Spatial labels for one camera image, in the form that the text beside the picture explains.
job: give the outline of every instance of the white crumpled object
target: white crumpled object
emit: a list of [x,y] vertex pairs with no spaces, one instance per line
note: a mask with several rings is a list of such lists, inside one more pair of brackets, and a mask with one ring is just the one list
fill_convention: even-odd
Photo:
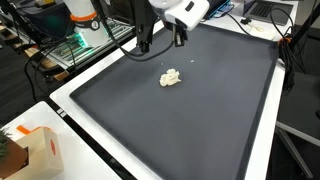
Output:
[[172,86],[178,82],[181,82],[181,80],[179,79],[179,71],[176,71],[175,69],[169,69],[167,71],[167,74],[163,74],[161,75],[161,78],[160,78],[160,85],[162,87],[165,87],[165,86]]

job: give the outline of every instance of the orange label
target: orange label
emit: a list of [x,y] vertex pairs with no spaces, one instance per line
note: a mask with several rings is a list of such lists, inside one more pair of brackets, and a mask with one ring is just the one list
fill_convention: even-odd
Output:
[[56,155],[56,147],[54,145],[54,142],[52,141],[52,139],[50,140],[50,144],[51,144],[51,150],[53,155]]

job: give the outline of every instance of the floor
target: floor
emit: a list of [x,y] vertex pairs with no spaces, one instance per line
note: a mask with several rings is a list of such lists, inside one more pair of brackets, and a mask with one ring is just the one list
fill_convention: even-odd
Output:
[[[312,0],[300,2],[296,20],[297,25],[301,25],[308,16],[312,2]],[[310,33],[320,37],[320,18],[313,27]],[[320,59],[318,58],[317,52],[319,49],[319,41],[308,39],[303,55],[307,72],[316,76],[320,76]],[[11,48],[4,46],[0,49],[0,127],[34,105],[34,101],[30,96],[30,85],[23,72],[26,61],[26,57],[17,55]],[[31,67],[29,67],[28,70],[34,82],[34,71]],[[65,83],[57,81],[50,83],[44,82],[43,77],[39,74],[37,78],[39,85],[46,91],[41,92],[39,88],[36,87],[37,98],[44,101],[49,101],[48,95]],[[313,172],[315,176],[314,179],[320,180],[320,148],[295,136],[291,135],[291,138]],[[273,140],[267,179],[305,179],[283,144],[279,142],[277,136],[275,136]]]

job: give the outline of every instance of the black tray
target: black tray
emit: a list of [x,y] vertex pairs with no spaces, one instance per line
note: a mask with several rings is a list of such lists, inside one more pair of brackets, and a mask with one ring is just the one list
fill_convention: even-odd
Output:
[[[188,35],[184,47],[151,61],[122,57],[70,96],[164,179],[244,179],[276,43],[206,25]],[[157,32],[149,54],[170,39]],[[170,68],[182,82],[160,87]]]

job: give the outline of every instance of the black mat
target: black mat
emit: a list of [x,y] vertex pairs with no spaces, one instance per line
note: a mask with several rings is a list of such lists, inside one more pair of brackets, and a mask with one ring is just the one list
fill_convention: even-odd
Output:
[[[170,39],[170,31],[156,33],[149,54]],[[145,63],[123,57],[71,97],[164,179],[243,179],[276,49],[199,25],[184,47]],[[180,71],[182,82],[162,88],[169,68]]]

